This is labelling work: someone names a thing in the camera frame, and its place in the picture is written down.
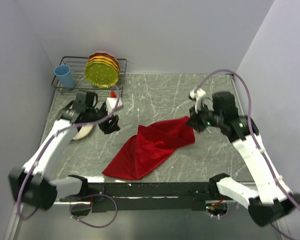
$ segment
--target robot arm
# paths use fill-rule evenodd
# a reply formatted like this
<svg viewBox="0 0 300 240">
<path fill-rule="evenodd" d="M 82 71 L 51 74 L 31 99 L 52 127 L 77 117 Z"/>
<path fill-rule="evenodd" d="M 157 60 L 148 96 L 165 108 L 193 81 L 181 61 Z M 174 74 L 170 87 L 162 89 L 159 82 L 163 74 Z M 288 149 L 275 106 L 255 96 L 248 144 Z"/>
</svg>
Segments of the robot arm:
<svg viewBox="0 0 300 240">
<path fill-rule="evenodd" d="M 277 178 L 274 180 L 262 153 L 265 153 L 268 159 L 270 158 L 253 120 L 251 121 L 253 134 L 261 146 L 261 151 L 256 147 L 251 136 L 247 116 L 239 116 L 235 97 L 230 92 L 217 92 L 212 96 L 213 110 L 209 110 L 206 104 L 202 105 L 202 99 L 206 93 L 202 89 L 197 93 L 193 91 L 189 95 L 196 103 L 190 109 L 190 119 L 187 125 L 197 132 L 204 131 L 208 126 L 220 128 L 242 156 L 257 187 L 257 191 L 250 189 L 223 173 L 210 179 L 210 182 L 215 184 L 215 191 L 232 198 L 248 209 L 250 216 L 259 226 L 264 226 L 289 214 L 294 209 L 294 205 L 279 189 L 276 181 L 280 182 L 299 204 L 300 194 L 292 193 L 270 160 Z"/>
<path fill-rule="evenodd" d="M 53 181 L 50 181 L 49 178 L 61 153 L 80 130 L 80 127 L 71 126 L 76 123 L 88 123 L 102 119 L 108 114 L 108 111 L 112 112 L 117 99 L 107 98 L 100 109 L 95 108 L 94 101 L 98 102 L 98 96 L 94 92 L 78 92 L 75 100 L 59 112 L 52 130 L 33 157 L 23 165 L 22 169 L 12 169 L 8 178 L 15 201 L 18 198 L 21 184 L 26 174 L 31 171 L 38 155 L 49 139 L 51 139 L 51 136 L 54 136 L 54 138 L 43 152 L 40 161 L 35 166 L 27 182 L 22 195 L 22 203 L 47 210 L 52 207 L 56 199 L 70 195 L 84 196 L 88 190 L 88 181 L 86 178 L 77 175 L 69 175 L 66 178 Z M 123 105 L 120 101 L 117 109 L 122 107 Z M 119 117 L 113 115 L 109 120 L 100 123 L 99 128 L 105 134 L 110 134 L 120 130 L 118 121 Z"/>
</svg>

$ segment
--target green plate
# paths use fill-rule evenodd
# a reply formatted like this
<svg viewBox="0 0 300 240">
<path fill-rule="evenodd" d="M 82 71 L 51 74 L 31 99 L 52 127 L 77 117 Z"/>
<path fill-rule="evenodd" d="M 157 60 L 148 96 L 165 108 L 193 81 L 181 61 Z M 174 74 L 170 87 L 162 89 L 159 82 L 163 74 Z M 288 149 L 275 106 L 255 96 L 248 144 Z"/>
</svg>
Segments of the green plate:
<svg viewBox="0 0 300 240">
<path fill-rule="evenodd" d="M 102 61 L 94 61 L 86 65 L 84 74 L 90 83 L 99 88 L 111 88 L 119 80 L 118 72 Z"/>
</svg>

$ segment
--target red object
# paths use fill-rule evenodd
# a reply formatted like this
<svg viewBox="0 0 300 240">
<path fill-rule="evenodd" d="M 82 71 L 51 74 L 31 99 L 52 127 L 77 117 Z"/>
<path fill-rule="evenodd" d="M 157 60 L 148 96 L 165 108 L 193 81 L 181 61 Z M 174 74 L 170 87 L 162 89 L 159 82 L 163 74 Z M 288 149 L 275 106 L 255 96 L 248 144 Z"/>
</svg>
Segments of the red object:
<svg viewBox="0 0 300 240">
<path fill-rule="evenodd" d="M 172 153 L 195 142 L 194 131 L 186 125 L 189 117 L 139 125 L 138 132 L 120 149 L 102 172 L 105 176 L 139 180 L 162 164 Z"/>
<path fill-rule="evenodd" d="M 117 97 L 117 95 L 116 95 L 116 93 L 115 93 L 114 91 L 111 91 L 111 92 L 110 92 L 110 97 L 112 97 L 112 98 L 116 98 L 116 97 Z"/>
</svg>

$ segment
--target table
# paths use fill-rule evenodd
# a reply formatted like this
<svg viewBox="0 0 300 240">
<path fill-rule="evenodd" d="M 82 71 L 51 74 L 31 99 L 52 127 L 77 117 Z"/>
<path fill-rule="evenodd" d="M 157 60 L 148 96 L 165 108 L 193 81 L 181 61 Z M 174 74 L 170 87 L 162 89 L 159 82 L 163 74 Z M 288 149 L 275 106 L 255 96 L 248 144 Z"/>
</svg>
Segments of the table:
<svg viewBox="0 0 300 240">
<path fill-rule="evenodd" d="M 51 180 L 70 174 L 80 175 L 90 182 L 113 183 L 122 179 L 106 177 L 102 171 L 118 153 L 124 143 L 137 133 L 138 125 L 181 118 L 189 115 L 192 102 L 189 91 L 204 78 L 202 74 L 133 73 L 126 75 L 119 115 L 120 131 L 109 135 L 94 127 L 86 138 L 72 141 L 65 148 Z M 203 86 L 207 96 L 219 91 L 229 91 L 236 96 L 239 112 L 241 105 L 230 75 L 218 75 Z M 44 136 L 50 132 L 57 113 L 75 95 L 56 92 L 49 112 Z M 195 133 L 195 143 L 178 149 L 163 164 L 139 182 L 204 182 L 219 174 L 229 174 L 239 182 L 252 182 L 242 157 L 217 128 Z"/>
</svg>

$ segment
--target yellow plate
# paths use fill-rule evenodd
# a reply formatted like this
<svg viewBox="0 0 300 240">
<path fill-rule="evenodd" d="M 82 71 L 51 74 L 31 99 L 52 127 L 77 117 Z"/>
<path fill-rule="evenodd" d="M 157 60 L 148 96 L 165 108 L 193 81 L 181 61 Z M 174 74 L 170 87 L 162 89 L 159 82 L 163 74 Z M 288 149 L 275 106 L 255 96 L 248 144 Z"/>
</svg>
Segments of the yellow plate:
<svg viewBox="0 0 300 240">
<path fill-rule="evenodd" d="M 115 61 L 113 61 L 111 58 L 108 58 L 106 56 L 94 56 L 92 58 L 89 58 L 86 64 L 90 64 L 92 62 L 105 62 L 107 64 L 111 64 L 116 70 L 117 72 L 120 71 L 120 67 L 117 65 L 117 63 Z"/>
<path fill-rule="evenodd" d="M 90 83 L 99 88 L 111 88 L 119 80 L 117 71 L 103 61 L 94 61 L 88 64 L 84 74 Z"/>
</svg>

